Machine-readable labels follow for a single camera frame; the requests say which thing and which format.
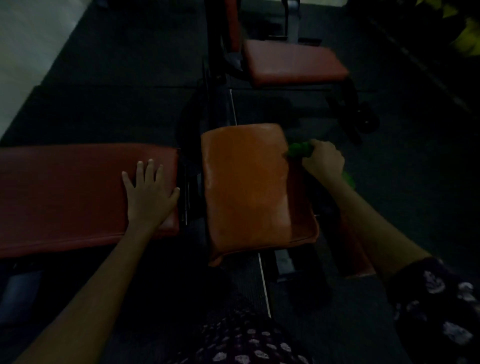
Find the person's right hand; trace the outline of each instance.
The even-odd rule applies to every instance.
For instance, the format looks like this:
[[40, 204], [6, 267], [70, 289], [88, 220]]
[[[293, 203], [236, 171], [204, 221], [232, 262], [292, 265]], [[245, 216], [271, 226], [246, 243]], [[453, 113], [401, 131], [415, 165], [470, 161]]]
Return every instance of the person's right hand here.
[[310, 144], [314, 147], [313, 153], [302, 159], [302, 166], [325, 187], [342, 181], [345, 164], [342, 153], [330, 142], [312, 139]]

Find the hand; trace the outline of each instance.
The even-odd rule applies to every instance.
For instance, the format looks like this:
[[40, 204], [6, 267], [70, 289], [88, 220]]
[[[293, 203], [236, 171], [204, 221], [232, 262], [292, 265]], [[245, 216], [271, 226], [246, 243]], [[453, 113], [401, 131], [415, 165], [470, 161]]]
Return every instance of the hand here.
[[325, 187], [342, 181], [345, 158], [330, 142], [312, 139], [314, 150], [309, 158], [302, 159], [302, 166]]
[[154, 180], [153, 160], [149, 159], [144, 177], [144, 164], [137, 163], [136, 186], [134, 187], [127, 172], [122, 172], [127, 190], [129, 227], [147, 229], [153, 233], [170, 215], [180, 196], [176, 187], [169, 197], [163, 181], [163, 166], [156, 171]]

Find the green object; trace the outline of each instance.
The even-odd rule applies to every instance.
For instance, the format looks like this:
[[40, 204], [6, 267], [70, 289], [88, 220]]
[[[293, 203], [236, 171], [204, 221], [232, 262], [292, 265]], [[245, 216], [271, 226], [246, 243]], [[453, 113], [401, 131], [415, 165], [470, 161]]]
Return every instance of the green object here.
[[[312, 155], [312, 153], [313, 145], [311, 145], [309, 142], [293, 143], [288, 147], [288, 156], [292, 158], [308, 158]], [[347, 172], [342, 172], [342, 178], [351, 188], [355, 189], [355, 181], [353, 181], [353, 178]]]

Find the red cushion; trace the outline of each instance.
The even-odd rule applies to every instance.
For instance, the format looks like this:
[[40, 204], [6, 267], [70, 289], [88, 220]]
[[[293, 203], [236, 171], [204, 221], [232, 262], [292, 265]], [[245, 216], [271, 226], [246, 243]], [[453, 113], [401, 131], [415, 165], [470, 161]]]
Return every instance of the red cushion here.
[[[176, 186], [177, 149], [85, 144], [0, 149], [0, 258], [117, 243], [127, 227], [121, 172], [137, 161], [164, 166]], [[179, 231], [175, 210], [155, 237]]]
[[228, 126], [202, 135], [211, 261], [317, 240], [303, 171], [285, 159], [287, 150], [276, 124]]
[[243, 55], [255, 87], [336, 83], [348, 70], [328, 48], [246, 40]]

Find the patterned clothing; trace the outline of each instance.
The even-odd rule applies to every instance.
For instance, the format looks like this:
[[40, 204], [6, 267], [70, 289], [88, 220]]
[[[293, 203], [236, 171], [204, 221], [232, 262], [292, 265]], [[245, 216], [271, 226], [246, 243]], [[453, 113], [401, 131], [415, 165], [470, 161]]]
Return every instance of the patterned clothing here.
[[[480, 363], [480, 295], [471, 283], [428, 258], [392, 277], [387, 296], [397, 333], [414, 363]], [[204, 325], [190, 347], [167, 364], [315, 363], [279, 325], [251, 308]]]

